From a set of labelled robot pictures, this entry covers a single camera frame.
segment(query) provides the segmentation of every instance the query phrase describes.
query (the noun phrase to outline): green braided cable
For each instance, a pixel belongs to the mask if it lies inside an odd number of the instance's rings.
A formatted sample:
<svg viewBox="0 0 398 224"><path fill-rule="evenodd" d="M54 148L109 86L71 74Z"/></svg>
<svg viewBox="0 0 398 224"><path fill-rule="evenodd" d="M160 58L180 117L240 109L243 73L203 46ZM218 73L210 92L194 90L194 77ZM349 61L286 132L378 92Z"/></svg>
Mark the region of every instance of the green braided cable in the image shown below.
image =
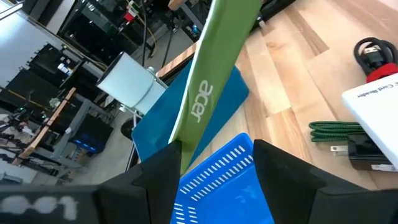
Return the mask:
<svg viewBox="0 0 398 224"><path fill-rule="evenodd" d="M315 121L308 125L312 142L347 141L350 134L363 134L365 130L357 122Z"/></svg>

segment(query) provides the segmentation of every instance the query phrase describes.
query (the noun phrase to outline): black cable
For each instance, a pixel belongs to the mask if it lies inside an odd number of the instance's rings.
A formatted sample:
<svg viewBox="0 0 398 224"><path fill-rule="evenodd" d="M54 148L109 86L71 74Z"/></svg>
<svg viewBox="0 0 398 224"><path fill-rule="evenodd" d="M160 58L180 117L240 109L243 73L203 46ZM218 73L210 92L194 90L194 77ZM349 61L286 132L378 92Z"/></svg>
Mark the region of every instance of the black cable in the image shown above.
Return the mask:
<svg viewBox="0 0 398 224"><path fill-rule="evenodd" d="M169 54L169 49L170 49L170 45L172 43L172 38L173 38L173 29L170 29L170 37L169 37L169 42L167 43L167 48L166 48L166 53L164 53L164 58L163 58L163 63L161 68L164 67L164 65L166 64L166 59L167 59L167 55Z"/></svg>
<svg viewBox="0 0 398 224"><path fill-rule="evenodd" d="M369 53L360 52L359 49L365 43L367 44L363 49L375 47ZM359 63L366 75L369 75L376 69L388 63L398 64L398 52L396 47L385 40L379 40L375 37L368 37L360 40L354 47L354 57Z"/></svg>
<svg viewBox="0 0 398 224"><path fill-rule="evenodd" d="M144 40L142 45L144 50L142 50L142 66L145 67L145 51L146 51L146 42L147 42L147 11L145 10L144 0L141 0L142 14L144 15Z"/></svg>

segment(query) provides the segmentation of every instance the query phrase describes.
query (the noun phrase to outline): acer logo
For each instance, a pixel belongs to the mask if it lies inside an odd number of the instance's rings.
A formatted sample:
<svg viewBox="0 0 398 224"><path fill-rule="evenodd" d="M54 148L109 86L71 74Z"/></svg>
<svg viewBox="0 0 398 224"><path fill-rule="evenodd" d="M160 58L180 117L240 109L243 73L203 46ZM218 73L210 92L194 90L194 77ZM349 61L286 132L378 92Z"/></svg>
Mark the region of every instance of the acer logo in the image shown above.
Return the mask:
<svg viewBox="0 0 398 224"><path fill-rule="evenodd" d="M199 86L199 93L195 97L195 103L192 106L191 114L198 118L198 123L201 120L201 116L205 112L206 105L209 102L209 95L213 91L213 86L208 84L206 80L203 80Z"/></svg>

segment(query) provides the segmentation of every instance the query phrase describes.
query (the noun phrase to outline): blue container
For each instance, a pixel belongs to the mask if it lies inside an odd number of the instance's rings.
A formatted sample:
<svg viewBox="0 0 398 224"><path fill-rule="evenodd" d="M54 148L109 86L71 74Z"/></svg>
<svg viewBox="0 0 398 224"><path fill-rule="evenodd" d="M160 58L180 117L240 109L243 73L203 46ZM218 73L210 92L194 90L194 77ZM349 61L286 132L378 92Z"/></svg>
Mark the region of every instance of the blue container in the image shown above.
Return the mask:
<svg viewBox="0 0 398 224"><path fill-rule="evenodd" d="M252 151L252 141L242 133L183 177L171 223L274 223Z"/></svg>
<svg viewBox="0 0 398 224"><path fill-rule="evenodd" d="M156 101L132 132L138 155L145 161L169 143L175 120L187 84L190 62ZM206 146L232 117L235 111L248 97L249 89L242 79L240 71L234 67L217 102L213 116L195 150L191 163L203 152Z"/></svg>

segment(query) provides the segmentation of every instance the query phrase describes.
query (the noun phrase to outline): blue crate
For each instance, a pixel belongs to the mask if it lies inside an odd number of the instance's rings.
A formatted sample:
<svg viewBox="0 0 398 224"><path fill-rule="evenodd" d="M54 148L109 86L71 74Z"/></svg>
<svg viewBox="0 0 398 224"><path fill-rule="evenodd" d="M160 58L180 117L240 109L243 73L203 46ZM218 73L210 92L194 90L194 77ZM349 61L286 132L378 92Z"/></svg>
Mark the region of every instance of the blue crate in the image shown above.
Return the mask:
<svg viewBox="0 0 398 224"><path fill-rule="evenodd" d="M252 141L242 133L183 177L171 223L274 223L252 152Z"/></svg>

